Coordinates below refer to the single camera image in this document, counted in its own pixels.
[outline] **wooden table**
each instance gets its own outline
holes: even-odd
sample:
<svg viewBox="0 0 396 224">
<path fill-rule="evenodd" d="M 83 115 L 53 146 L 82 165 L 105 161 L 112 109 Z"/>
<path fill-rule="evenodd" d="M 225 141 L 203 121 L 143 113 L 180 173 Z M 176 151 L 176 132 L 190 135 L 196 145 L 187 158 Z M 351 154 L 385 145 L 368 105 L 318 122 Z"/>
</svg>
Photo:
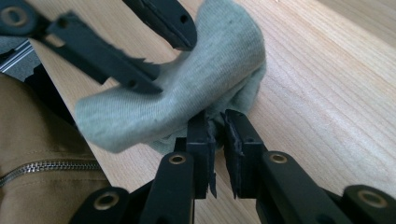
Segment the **wooden table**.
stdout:
<svg viewBox="0 0 396 224">
<path fill-rule="evenodd" d="M 49 18 L 73 9 L 105 40 L 155 63 L 178 52 L 121 1 L 29 0 Z M 392 0 L 239 0 L 262 28 L 268 71 L 249 118 L 270 150 L 292 155 L 323 188 L 365 184 L 396 197 L 396 3 Z M 194 17 L 202 0 L 181 3 Z M 70 111 L 115 85 L 91 81 L 34 43 Z M 150 181 L 162 157 L 147 146 L 110 154 L 91 145 L 114 186 Z M 257 223 L 252 200 L 234 200 L 222 153 L 219 197 L 196 202 L 196 223 Z"/>
</svg>

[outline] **gray cloth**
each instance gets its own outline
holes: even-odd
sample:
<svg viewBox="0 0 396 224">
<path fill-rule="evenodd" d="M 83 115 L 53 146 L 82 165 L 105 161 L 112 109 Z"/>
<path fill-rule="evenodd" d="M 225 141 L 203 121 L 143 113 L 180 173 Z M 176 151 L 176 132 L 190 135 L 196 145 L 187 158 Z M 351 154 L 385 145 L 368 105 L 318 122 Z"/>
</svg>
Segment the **gray cloth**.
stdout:
<svg viewBox="0 0 396 224">
<path fill-rule="evenodd" d="M 211 124 L 221 127 L 219 112 L 247 113 L 265 73 L 260 28 L 231 0 L 206 0 L 196 20 L 198 42 L 162 66 L 155 80 L 159 95 L 117 87 L 78 101 L 77 125 L 94 144 L 121 152 L 137 143 L 170 152 L 187 122 L 206 109 Z"/>
</svg>

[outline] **metal zipper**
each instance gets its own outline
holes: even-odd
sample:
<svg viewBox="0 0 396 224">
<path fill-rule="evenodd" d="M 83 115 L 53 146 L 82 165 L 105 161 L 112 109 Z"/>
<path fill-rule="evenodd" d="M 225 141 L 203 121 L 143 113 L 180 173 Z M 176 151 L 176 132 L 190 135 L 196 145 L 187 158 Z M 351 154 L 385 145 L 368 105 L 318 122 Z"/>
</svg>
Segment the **metal zipper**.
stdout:
<svg viewBox="0 0 396 224">
<path fill-rule="evenodd" d="M 58 161 L 34 161 L 24 164 L 8 174 L 0 177 L 0 188 L 11 180 L 22 175 L 41 173 L 47 171 L 98 171 L 101 167 L 97 161 L 58 160 Z"/>
</svg>

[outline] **green cloth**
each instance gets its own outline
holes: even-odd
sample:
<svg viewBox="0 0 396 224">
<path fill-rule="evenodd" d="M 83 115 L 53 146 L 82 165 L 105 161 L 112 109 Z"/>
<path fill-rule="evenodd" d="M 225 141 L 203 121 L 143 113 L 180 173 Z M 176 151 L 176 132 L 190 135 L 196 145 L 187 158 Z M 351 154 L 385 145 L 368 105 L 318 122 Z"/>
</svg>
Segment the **green cloth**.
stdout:
<svg viewBox="0 0 396 224">
<path fill-rule="evenodd" d="M 262 32 L 231 0 L 206 0 L 196 20 L 198 42 L 192 52 L 162 66 L 159 95 L 117 87 L 78 101 L 77 125 L 91 142 L 111 152 L 149 143 L 161 153 L 186 136 L 187 122 L 206 109 L 219 132 L 219 112 L 247 113 L 265 73 Z"/>
</svg>

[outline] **fabric bag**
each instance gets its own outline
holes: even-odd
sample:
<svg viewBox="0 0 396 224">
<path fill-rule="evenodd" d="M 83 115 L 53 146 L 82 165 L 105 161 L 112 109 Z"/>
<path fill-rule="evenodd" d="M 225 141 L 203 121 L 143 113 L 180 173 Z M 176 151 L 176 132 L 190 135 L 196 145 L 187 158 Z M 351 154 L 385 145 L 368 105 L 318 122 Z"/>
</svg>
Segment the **fabric bag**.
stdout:
<svg viewBox="0 0 396 224">
<path fill-rule="evenodd" d="M 107 186 L 78 131 L 0 74 L 0 223 L 68 223 Z"/>
</svg>

